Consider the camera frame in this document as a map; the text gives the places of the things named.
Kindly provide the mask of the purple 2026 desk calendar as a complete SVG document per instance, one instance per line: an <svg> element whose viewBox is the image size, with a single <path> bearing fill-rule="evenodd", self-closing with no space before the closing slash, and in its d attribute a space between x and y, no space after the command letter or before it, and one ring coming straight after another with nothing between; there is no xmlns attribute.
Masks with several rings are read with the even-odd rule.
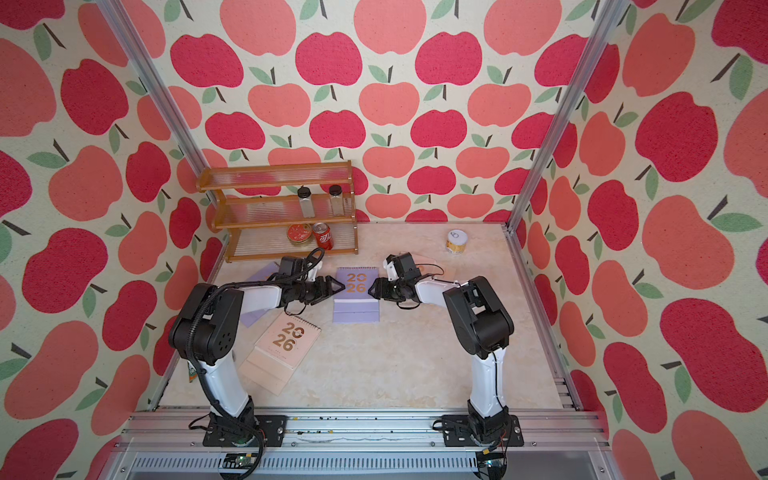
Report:
<svg viewBox="0 0 768 480"><path fill-rule="evenodd" d="M333 296L333 322L337 324L378 323L379 301L368 293L379 277L377 267L339 267L335 278L344 290Z"/></svg>

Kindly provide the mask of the pink calendar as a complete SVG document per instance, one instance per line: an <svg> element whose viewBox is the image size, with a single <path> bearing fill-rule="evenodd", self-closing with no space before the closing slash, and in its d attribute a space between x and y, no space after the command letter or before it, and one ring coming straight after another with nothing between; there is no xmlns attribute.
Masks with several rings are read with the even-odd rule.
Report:
<svg viewBox="0 0 768 480"><path fill-rule="evenodd" d="M259 337L239 373L279 395L298 369L322 329L299 316L279 315Z"/></svg>
<svg viewBox="0 0 768 480"><path fill-rule="evenodd" d="M447 263L416 253L412 253L412 258L423 275L433 275L448 282L457 279L456 268Z"/></svg>

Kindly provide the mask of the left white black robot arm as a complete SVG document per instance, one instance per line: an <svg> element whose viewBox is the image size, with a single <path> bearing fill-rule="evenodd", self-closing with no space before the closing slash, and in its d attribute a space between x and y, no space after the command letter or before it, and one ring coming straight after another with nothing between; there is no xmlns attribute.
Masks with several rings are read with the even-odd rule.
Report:
<svg viewBox="0 0 768 480"><path fill-rule="evenodd" d="M294 301L316 305L344 289L344 284L331 276L314 280L285 277L222 286L199 283L176 318L169 344L192 364L212 411L223 418L238 418L250 400L231 354L240 316L284 308Z"/></svg>

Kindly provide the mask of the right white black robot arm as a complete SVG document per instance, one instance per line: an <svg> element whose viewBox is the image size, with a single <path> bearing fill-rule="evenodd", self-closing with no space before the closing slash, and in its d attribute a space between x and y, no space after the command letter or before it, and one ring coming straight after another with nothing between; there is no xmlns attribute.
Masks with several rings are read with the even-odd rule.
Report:
<svg viewBox="0 0 768 480"><path fill-rule="evenodd" d="M373 282L368 294L397 304L412 301L445 308L460 345L472 357L470 414L487 420L507 410L502 370L514 324L485 277L477 276L465 283L381 277Z"/></svg>

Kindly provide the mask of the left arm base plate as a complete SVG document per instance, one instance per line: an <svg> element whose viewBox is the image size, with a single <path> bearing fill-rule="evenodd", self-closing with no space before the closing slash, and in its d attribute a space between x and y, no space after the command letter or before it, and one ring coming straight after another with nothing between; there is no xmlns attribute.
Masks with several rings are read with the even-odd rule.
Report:
<svg viewBox="0 0 768 480"><path fill-rule="evenodd" d="M209 417L209 425L202 440L205 447L256 448L259 446L255 434L242 430L213 412ZM265 446L280 447L284 438L286 420L287 418L281 415L257 415L253 427L262 435Z"/></svg>

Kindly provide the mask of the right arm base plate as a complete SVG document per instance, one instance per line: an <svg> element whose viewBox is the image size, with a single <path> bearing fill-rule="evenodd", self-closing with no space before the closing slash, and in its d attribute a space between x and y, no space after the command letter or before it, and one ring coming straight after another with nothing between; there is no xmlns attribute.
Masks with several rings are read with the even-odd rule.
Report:
<svg viewBox="0 0 768 480"><path fill-rule="evenodd" d="M475 433L466 415L444 415L433 422L432 428L442 435L446 447L523 447L525 440L517 416L501 414L501 422L488 433Z"/></svg>

